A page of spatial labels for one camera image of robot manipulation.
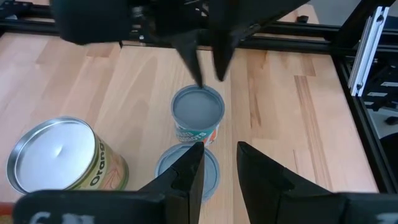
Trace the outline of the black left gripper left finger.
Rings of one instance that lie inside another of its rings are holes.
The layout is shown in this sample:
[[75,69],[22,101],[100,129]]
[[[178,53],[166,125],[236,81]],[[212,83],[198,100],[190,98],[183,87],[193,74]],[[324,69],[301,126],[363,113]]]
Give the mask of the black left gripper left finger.
[[141,224],[198,224],[204,184],[205,147],[191,146],[167,170],[139,189]]

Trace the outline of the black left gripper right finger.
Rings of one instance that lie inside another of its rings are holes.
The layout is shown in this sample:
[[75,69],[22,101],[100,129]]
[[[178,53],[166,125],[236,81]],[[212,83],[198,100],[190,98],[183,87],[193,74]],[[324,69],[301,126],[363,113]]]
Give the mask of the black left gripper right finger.
[[251,224],[316,224],[330,217],[329,191],[243,141],[238,177]]

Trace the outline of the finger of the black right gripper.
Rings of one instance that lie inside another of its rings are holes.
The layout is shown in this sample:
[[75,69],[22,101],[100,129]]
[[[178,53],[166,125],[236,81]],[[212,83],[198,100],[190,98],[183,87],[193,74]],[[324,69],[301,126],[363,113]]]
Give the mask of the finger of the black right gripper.
[[177,50],[195,83],[203,88],[203,76],[197,55],[198,31],[192,30],[171,36],[170,43]]
[[253,35],[259,26],[241,27],[240,29],[218,28],[210,30],[210,45],[213,52],[213,64],[216,77],[223,81],[235,49],[242,40]]

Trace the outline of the short mandarin oranges can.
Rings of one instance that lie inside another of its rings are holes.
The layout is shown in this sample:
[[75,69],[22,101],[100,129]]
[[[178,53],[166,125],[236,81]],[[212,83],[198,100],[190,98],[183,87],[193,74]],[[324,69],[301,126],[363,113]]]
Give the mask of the short mandarin oranges can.
[[[166,150],[158,160],[155,167],[155,177],[165,172],[176,160],[185,154],[193,143],[181,143],[170,147]],[[205,148],[205,170],[204,170],[204,184],[202,193],[202,203],[206,203],[215,193],[218,188],[221,173],[219,163],[215,155],[207,148]]]

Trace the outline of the short fresh sliced carrots can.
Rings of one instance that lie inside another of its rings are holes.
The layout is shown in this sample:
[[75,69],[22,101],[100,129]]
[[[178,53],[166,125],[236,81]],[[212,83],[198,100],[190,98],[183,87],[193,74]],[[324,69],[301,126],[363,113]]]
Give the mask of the short fresh sliced carrots can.
[[209,146],[218,135],[225,105],[222,96],[213,88],[189,85],[174,95],[171,113],[175,134],[180,142],[203,142]]

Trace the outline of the green oranges can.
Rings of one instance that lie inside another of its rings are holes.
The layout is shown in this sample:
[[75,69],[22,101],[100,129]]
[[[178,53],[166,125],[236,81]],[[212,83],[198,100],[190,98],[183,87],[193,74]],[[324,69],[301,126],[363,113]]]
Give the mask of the green oranges can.
[[44,121],[18,140],[7,160],[7,179],[28,194],[38,190],[124,190],[125,159],[89,124],[63,116]]

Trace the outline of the silver aluminium extrusion bar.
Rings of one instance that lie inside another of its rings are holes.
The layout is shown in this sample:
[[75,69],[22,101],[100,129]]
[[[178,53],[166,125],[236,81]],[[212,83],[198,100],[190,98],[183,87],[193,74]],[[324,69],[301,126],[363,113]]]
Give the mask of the silver aluminium extrusion bar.
[[379,6],[365,23],[349,76],[348,87],[351,96],[363,94],[388,12],[389,7]]

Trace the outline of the wooden shelf with black frame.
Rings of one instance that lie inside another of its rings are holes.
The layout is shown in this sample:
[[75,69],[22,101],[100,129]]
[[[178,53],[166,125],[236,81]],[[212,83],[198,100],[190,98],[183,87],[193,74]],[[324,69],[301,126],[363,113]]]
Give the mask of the wooden shelf with black frame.
[[0,202],[20,194],[6,163],[21,136],[60,116],[86,121],[129,166],[129,190],[154,178],[159,157],[177,143],[170,104],[192,83],[172,49],[49,40],[0,48]]

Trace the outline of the black aluminium table frame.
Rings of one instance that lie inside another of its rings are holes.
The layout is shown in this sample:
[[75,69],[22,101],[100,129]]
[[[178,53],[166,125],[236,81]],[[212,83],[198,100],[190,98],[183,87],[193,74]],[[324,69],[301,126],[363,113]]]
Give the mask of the black aluminium table frame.
[[[376,15],[376,8],[386,9],[396,0],[361,0],[343,26],[324,26],[303,22],[273,22],[267,26],[256,25],[249,36],[239,42],[241,49],[273,50],[305,54],[331,55],[340,82],[348,91],[349,72],[354,70],[354,57],[362,42],[358,32],[365,28],[365,20]],[[5,32],[58,36],[52,12],[48,5],[38,5],[23,0],[0,2],[0,37]],[[379,41],[370,72],[398,74],[398,28],[384,29]],[[371,170],[381,192],[398,193],[398,171],[390,163],[376,130],[366,115],[369,105],[365,96],[355,94],[347,98],[349,108]]]

